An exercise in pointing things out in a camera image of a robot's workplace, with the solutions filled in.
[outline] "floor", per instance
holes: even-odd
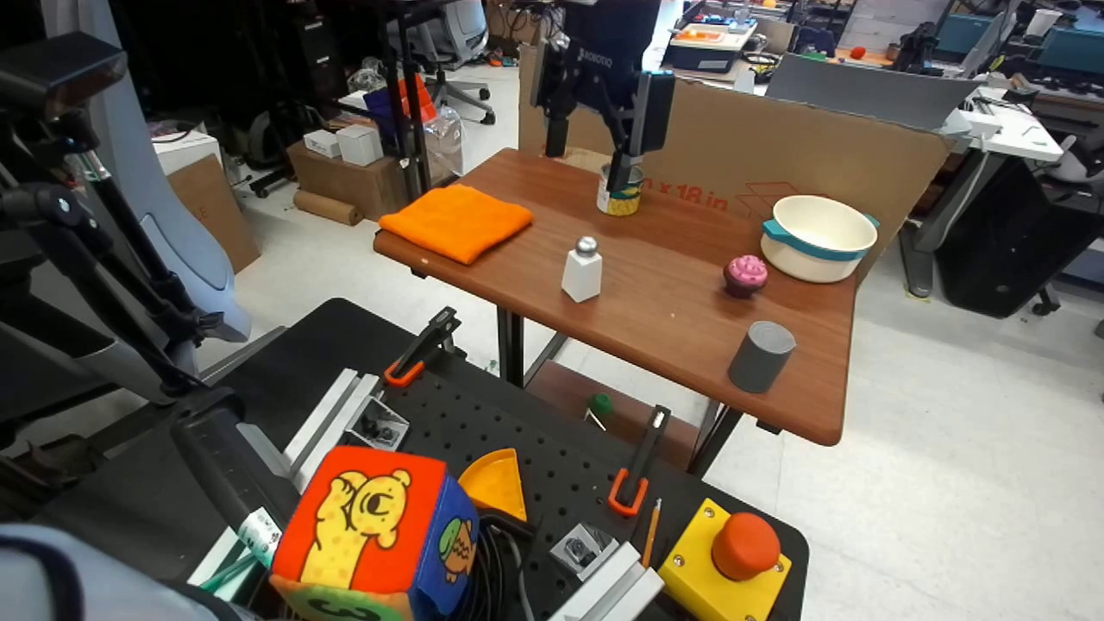
[[[470,74],[495,107],[495,128],[466,125],[474,167],[513,144],[516,78]],[[494,369],[494,308],[371,254],[371,224],[336,227],[287,202],[280,193],[249,216],[260,260],[236,294],[255,336],[326,296],[409,332],[450,302],[459,344]],[[735,431],[708,478],[807,536],[804,616],[1104,616],[1104,296],[1057,294],[1063,312],[1045,322],[990,322],[906,296],[891,253],[858,294],[846,442],[819,448],[748,422]],[[703,397],[599,352],[570,344],[558,358],[686,422],[703,409]]]

